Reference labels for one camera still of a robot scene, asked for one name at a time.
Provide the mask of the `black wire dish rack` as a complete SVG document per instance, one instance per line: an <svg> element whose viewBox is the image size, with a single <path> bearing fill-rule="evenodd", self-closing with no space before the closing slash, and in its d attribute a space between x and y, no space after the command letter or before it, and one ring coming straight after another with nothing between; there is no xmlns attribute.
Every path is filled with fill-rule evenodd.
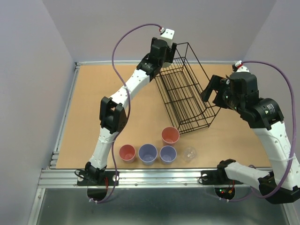
<svg viewBox="0 0 300 225"><path fill-rule="evenodd" d="M171 124L181 135L211 126L220 108L201 99L210 78L190 43L177 45L172 64L162 68L155 81Z"/></svg>

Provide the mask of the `salmon pink plastic cup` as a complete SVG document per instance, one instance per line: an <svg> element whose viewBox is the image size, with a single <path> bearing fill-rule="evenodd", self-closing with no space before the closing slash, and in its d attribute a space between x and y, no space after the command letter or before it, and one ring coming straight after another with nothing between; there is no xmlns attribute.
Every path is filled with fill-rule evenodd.
<svg viewBox="0 0 300 225"><path fill-rule="evenodd" d="M166 127L161 132L162 143L164 146L173 146L180 138L180 133L175 127Z"/></svg>

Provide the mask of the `large lavender plastic cup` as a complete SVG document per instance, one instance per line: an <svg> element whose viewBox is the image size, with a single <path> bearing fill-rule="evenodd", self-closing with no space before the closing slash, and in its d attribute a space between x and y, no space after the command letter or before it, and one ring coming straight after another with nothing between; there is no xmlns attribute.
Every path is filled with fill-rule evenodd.
<svg viewBox="0 0 300 225"><path fill-rule="evenodd" d="M158 150L152 144L144 144L139 148L138 156L144 165L150 166L157 159Z"/></svg>

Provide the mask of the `mint green plastic cup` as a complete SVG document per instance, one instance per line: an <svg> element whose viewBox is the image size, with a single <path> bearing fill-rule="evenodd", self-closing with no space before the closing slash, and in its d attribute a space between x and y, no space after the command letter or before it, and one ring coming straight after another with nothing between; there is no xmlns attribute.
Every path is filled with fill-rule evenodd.
<svg viewBox="0 0 300 225"><path fill-rule="evenodd" d="M171 66L172 63L173 63L172 60L166 60L166 61L164 61L162 68L167 68L167 67Z"/></svg>

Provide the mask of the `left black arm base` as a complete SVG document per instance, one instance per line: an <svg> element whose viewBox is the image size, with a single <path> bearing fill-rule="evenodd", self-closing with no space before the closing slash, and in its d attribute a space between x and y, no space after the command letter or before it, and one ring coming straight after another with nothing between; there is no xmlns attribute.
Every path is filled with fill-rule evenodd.
<svg viewBox="0 0 300 225"><path fill-rule="evenodd" d="M75 170L74 174L77 176L77 186L100 186L107 188L115 185L116 175L117 177L119 176L119 171L105 171L100 178L93 178L89 176L85 170Z"/></svg>

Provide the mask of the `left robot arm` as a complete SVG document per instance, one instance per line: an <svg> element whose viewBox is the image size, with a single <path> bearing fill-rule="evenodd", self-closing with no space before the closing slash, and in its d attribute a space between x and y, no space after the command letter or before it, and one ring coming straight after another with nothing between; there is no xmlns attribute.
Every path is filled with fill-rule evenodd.
<svg viewBox="0 0 300 225"><path fill-rule="evenodd" d="M135 95L173 62L177 44L173 37L154 37L150 52L137 65L128 81L100 102L100 134L95 150L85 166L85 178L98 185L104 181L107 158L117 135L128 122L126 108Z"/></svg>

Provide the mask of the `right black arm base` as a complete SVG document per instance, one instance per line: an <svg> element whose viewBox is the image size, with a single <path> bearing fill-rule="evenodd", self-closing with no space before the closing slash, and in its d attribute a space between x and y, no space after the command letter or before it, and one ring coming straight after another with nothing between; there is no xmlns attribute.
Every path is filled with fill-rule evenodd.
<svg viewBox="0 0 300 225"><path fill-rule="evenodd" d="M198 183L203 185L229 185L233 181L234 184L242 184L240 181L229 179L224 171L219 170L201 171L201 176L198 178Z"/></svg>

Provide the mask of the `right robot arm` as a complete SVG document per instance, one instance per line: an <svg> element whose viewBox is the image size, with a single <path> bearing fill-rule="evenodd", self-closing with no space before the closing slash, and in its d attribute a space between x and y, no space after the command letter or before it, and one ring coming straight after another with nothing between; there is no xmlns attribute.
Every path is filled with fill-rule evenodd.
<svg viewBox="0 0 300 225"><path fill-rule="evenodd" d="M260 139L271 163L266 172L222 160L216 170L204 171L199 182L204 185L225 185L238 181L255 188L272 204L293 203L300 198L300 164L291 151L284 117L277 102L259 97L257 78L249 72L234 72L223 78L213 75L201 99L207 102L216 91L213 103L237 112Z"/></svg>

